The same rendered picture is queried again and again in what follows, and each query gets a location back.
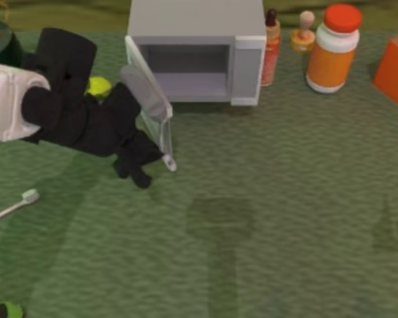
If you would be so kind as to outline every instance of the orange box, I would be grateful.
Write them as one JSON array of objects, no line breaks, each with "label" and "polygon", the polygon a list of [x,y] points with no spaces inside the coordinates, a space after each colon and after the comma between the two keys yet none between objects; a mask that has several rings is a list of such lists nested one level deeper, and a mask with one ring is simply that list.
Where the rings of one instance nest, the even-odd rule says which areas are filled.
[{"label": "orange box", "polygon": [[386,46],[373,84],[398,103],[398,35]]}]

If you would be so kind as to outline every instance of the bottle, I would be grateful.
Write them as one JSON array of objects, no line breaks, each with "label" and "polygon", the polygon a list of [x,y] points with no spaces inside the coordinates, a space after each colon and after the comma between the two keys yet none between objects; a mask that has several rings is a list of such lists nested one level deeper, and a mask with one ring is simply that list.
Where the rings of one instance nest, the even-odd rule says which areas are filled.
[{"label": "bottle", "polygon": [[319,93],[334,93],[346,81],[358,42],[362,14],[352,5],[327,8],[317,28],[306,72],[308,85]]},{"label": "bottle", "polygon": [[277,57],[279,56],[281,34],[276,10],[270,9],[267,11],[265,29],[267,31],[267,45],[265,47],[261,86],[268,86],[273,83]]},{"label": "bottle", "polygon": [[314,23],[314,13],[304,11],[299,16],[299,29],[293,30],[291,33],[291,47],[298,53],[309,53],[312,50],[316,36],[310,30]]}]

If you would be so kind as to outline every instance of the dropper bottle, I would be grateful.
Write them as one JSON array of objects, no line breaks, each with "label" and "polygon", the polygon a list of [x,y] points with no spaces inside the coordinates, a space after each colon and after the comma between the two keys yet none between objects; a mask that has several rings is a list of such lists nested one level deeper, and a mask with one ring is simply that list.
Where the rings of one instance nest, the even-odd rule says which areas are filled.
[{"label": "dropper bottle", "polygon": [[265,16],[265,29],[267,31],[267,45],[265,47],[261,86],[268,86],[273,83],[277,58],[279,56],[281,33],[276,10],[269,9],[267,11]]}]

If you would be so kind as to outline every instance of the green table surface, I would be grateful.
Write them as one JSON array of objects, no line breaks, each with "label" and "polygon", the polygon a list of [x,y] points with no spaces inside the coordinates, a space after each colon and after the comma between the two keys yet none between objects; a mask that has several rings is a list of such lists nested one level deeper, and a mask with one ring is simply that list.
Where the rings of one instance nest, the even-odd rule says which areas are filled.
[{"label": "green table surface", "polygon": [[[175,105],[178,171],[147,166],[148,190],[113,158],[0,144],[0,210],[41,194],[0,221],[0,299],[30,318],[398,318],[398,106],[370,75],[391,35],[362,34],[334,95],[285,41],[258,107]],[[86,36],[115,82],[124,34]]]}]

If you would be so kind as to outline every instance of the toothbrush handle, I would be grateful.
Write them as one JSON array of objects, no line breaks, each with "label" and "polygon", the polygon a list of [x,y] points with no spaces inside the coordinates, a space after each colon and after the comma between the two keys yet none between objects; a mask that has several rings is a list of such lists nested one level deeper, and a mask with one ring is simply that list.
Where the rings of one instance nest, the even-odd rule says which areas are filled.
[{"label": "toothbrush handle", "polygon": [[24,206],[24,205],[25,205],[25,202],[24,202],[24,201],[21,201],[21,202],[19,202],[19,203],[17,203],[17,204],[12,205],[11,207],[8,207],[8,208],[5,209],[5,210],[2,210],[2,211],[0,212],[0,219],[1,219],[2,217],[5,217],[6,215],[12,213],[14,210],[16,210],[16,209],[18,209],[18,208],[20,208],[20,207],[22,207],[22,206]]}]

